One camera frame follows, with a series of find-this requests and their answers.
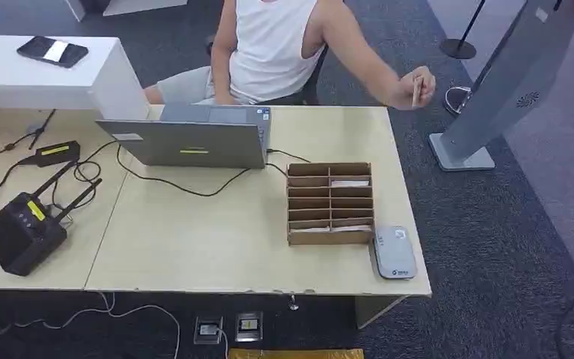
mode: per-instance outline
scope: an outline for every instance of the white tank top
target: white tank top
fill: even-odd
[[[237,49],[229,59],[232,91],[255,101],[298,92],[322,49],[302,57],[309,15],[317,0],[236,0]]]

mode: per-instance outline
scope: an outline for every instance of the gray carpet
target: gray carpet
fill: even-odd
[[[203,36],[214,32],[218,0],[179,9],[102,19],[81,25],[60,1],[47,8],[0,1],[0,34],[118,36],[143,85],[208,63]],[[451,118],[439,99],[469,78],[460,62],[441,55],[444,37],[425,0],[347,0],[369,43],[395,69],[427,64],[436,74],[437,101],[414,112],[390,110],[408,192],[433,286],[432,298],[414,298],[363,331],[354,329],[350,298],[301,299],[291,312],[285,298],[174,294],[120,294],[119,309],[154,301],[182,323],[179,358],[221,358],[215,347],[191,345],[197,313],[226,317],[264,310],[264,349],[365,349],[367,358],[555,358],[558,314],[574,296],[574,263],[503,139],[491,143],[497,168],[446,174],[426,142]],[[3,10],[17,7],[16,10]],[[324,104],[373,105],[374,100],[330,54],[319,87]],[[87,305],[90,293],[0,292],[0,320],[45,316],[56,322]],[[87,314],[64,331],[14,330],[0,337],[0,358],[171,358],[175,329],[159,313],[111,320]],[[574,313],[564,329],[574,358]]]

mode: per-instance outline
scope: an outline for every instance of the hand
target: hand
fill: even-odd
[[[413,105],[413,94],[415,92],[415,81],[422,82],[421,90],[417,102]],[[417,67],[411,73],[406,74],[399,80],[403,92],[404,103],[407,102],[407,109],[415,109],[426,106],[432,100],[436,79],[426,66]]]
[[[236,99],[234,99],[234,97],[232,95],[230,95],[229,93],[226,93],[224,95],[216,95],[215,96],[215,102],[217,103],[217,105],[237,105],[238,104],[236,102]]]

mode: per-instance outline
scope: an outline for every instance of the tabletop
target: tabletop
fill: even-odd
[[[161,107],[151,110],[156,120]],[[409,280],[377,273],[372,245],[287,242],[285,177],[248,171],[214,197],[126,177],[85,289],[317,295],[430,295],[404,175],[385,108],[272,108],[270,146],[312,162],[370,162],[376,226],[408,229]],[[281,168],[295,161],[273,153]],[[236,169],[130,167],[211,192]]]
[[[42,124],[48,114],[48,111],[0,110],[0,149],[6,143],[28,132],[29,126]],[[95,119],[95,111],[57,111],[45,133],[40,136],[36,148],[77,140],[81,145],[81,156],[89,156],[102,144],[112,140],[95,124]],[[31,139],[24,140],[15,150],[0,154],[0,180],[16,161],[33,154],[28,150],[30,142]],[[96,199],[90,205],[72,212],[74,224],[67,230],[68,237],[65,243],[27,277],[5,273],[0,267],[0,289],[84,287],[117,195],[126,177],[126,172],[115,163],[115,150],[116,146],[111,145],[93,158],[102,167],[103,182],[98,187]],[[36,190],[61,166],[63,165],[46,168],[23,166],[14,170],[0,191],[0,208],[22,191]],[[83,167],[83,171],[92,174],[95,169],[89,166]],[[67,205],[87,186],[75,181],[71,171],[68,172],[60,180],[57,202]],[[50,203],[49,192],[51,190],[41,197],[43,203]]]

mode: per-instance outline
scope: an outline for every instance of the cardboard compartment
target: cardboard compartment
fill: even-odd
[[[373,208],[370,197],[339,197],[330,198],[332,208]]]
[[[291,232],[290,245],[367,245],[373,232]]]
[[[371,217],[373,217],[373,209],[366,209],[366,208],[331,209],[332,219],[371,218]]]
[[[331,176],[329,187],[364,187],[371,185],[370,176]]]
[[[331,176],[371,176],[371,165],[365,162],[330,163],[329,169]]]
[[[287,184],[291,187],[328,187],[329,177],[287,177]]]
[[[289,222],[290,230],[310,230],[312,228],[331,228],[331,221],[293,221]]]
[[[295,197],[289,198],[289,210],[292,209],[314,209],[314,208],[330,208],[330,197]]]
[[[334,187],[331,197],[373,197],[373,188],[368,187]]]
[[[322,163],[292,163],[287,167],[290,177],[329,176],[329,167]]]
[[[368,218],[343,218],[343,219],[333,219],[331,221],[331,227],[333,228],[340,228],[340,227],[348,227],[348,226],[372,226],[374,223],[374,219],[372,217]]]
[[[289,198],[295,197],[329,197],[329,187],[290,187],[287,189]]]
[[[319,219],[331,219],[329,209],[290,209],[289,221],[313,221]]]
[[[290,245],[368,244],[373,239],[369,163],[296,163],[287,174]],[[344,183],[334,187],[332,181]]]

